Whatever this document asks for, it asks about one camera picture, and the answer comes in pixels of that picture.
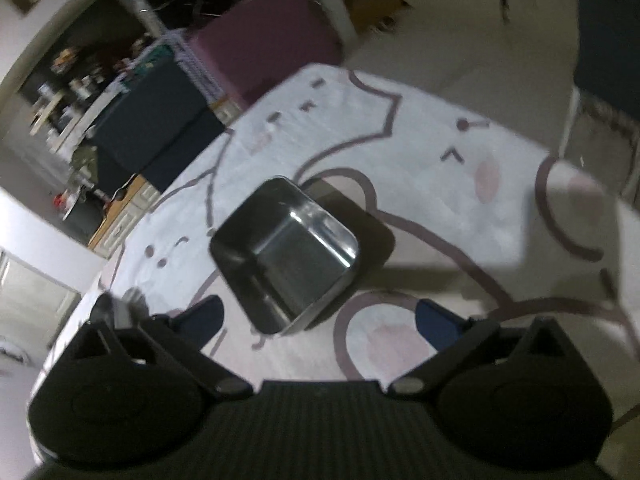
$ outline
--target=table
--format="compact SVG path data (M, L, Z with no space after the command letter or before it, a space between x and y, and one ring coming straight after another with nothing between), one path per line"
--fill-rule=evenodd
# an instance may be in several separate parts
M330 186L368 213L369 269L310 330L269 338L247 321L208 244L277 174L321 194ZM137 288L152 314L219 295L225 323L203 352L256 387L266 378L388 385L435 352L415 329L418 298L507 326L548 314L612 400L615 431L601 464L633 478L639 242L634 210L542 147L415 88L311 65L258 101L154 204L83 298L46 369L106 289L121 297Z

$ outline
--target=ribbed black surface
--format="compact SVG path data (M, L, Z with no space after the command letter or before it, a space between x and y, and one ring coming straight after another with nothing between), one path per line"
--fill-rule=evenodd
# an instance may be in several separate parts
M183 448L119 472L55 466L35 478L82 479L605 479L593 465L541 474L490 466L455 449L417 402L377 383L265 383L224 402Z

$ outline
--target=white cabinet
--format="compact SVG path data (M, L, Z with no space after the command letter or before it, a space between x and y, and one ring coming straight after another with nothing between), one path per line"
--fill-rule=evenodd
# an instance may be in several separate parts
M94 252L105 258L109 258L133 228L145 214L145 211L135 205L132 200L120 212L115 222L111 224L108 231L102 237Z
M142 211L146 211L158 200L159 196L160 192L151 184L147 183L134 195L131 201L142 209Z

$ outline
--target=chair leg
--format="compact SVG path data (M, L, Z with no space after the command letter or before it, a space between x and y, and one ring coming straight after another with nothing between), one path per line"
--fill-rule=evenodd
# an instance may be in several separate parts
M639 140L636 139L634 160L631 165L631 174L625 182L625 187L623 187L620 192L620 197L626 202L633 204L636 192L638 191L638 184L640 184L640 144Z
M571 98L569 99L569 109L567 111L566 120L564 121L564 131L562 132L562 139L560 140L560 147L558 148L558 156L564 158L566 155L566 149L569 145L569 138L571 137L571 130L574 128L575 119L580 110L580 89L576 86L573 87L571 92Z

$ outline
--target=cabinet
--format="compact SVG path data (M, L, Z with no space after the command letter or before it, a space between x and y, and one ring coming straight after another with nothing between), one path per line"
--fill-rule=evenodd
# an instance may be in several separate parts
M89 241L89 248L103 258L110 258L149 208L160 192L137 176L123 200L111 206L107 217Z
M229 126L242 114L240 107L228 98L213 103L209 108L225 126Z

